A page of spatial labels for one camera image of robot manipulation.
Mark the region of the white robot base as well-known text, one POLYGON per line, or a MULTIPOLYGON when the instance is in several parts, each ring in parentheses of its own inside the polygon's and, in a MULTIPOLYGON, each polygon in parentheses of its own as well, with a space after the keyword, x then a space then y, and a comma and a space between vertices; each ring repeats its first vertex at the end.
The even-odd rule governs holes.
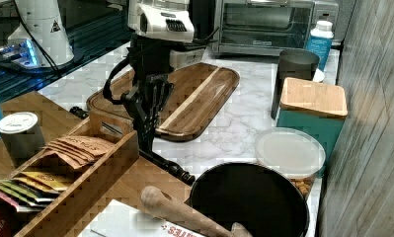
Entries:
POLYGON ((20 24, 0 46, 0 54, 25 69, 58 70, 75 54, 63 27, 57 0, 12 0, 20 24))

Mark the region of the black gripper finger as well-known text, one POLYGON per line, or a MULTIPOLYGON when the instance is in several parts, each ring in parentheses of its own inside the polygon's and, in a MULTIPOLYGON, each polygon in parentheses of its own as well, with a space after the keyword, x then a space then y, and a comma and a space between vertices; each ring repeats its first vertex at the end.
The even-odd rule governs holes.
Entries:
POLYGON ((151 151, 150 130, 146 119, 139 113, 134 115, 133 127, 137 131, 138 144, 141 151, 149 153, 151 151))
POLYGON ((153 147, 153 140, 155 138, 156 128, 160 123, 160 117, 155 116, 149 122, 149 131, 148 131, 148 147, 153 147))

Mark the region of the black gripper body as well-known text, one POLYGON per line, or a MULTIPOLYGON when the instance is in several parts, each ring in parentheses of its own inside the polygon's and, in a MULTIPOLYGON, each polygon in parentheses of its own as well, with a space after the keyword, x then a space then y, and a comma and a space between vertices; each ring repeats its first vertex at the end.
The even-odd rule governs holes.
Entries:
POLYGON ((205 46, 195 42, 149 39, 133 35, 128 49, 134 71, 132 87, 121 95, 121 102, 136 127, 153 126, 174 85, 168 76, 175 69, 199 63, 205 46))

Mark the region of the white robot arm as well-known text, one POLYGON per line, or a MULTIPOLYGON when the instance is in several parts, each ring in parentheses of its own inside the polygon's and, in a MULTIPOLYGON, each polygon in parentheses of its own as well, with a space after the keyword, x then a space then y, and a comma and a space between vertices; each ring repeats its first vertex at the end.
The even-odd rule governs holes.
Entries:
POLYGON ((190 19, 190 0, 130 0, 128 26, 134 30, 127 59, 134 76, 132 88, 121 100, 133 118, 139 147, 150 151, 159 112, 174 84, 176 69, 200 62, 210 38, 197 39, 190 19))

